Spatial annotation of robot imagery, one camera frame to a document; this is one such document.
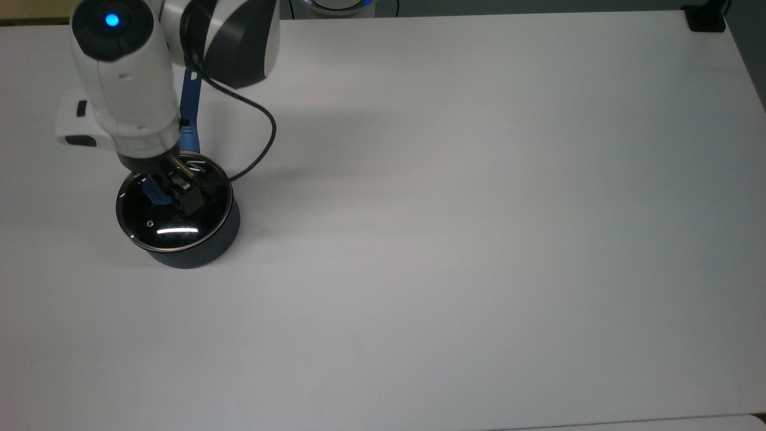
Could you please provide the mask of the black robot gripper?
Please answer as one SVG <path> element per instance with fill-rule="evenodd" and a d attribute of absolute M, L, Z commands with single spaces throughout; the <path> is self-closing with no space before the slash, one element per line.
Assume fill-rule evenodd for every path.
<path fill-rule="evenodd" d="M 181 215 L 192 217 L 205 204 L 200 176 L 195 174 L 181 158 L 181 146 L 173 145 L 161 155 L 148 158 L 129 157 L 117 153 L 118 160 L 134 174 L 156 177 L 159 182 L 170 182 L 171 199 Z"/>

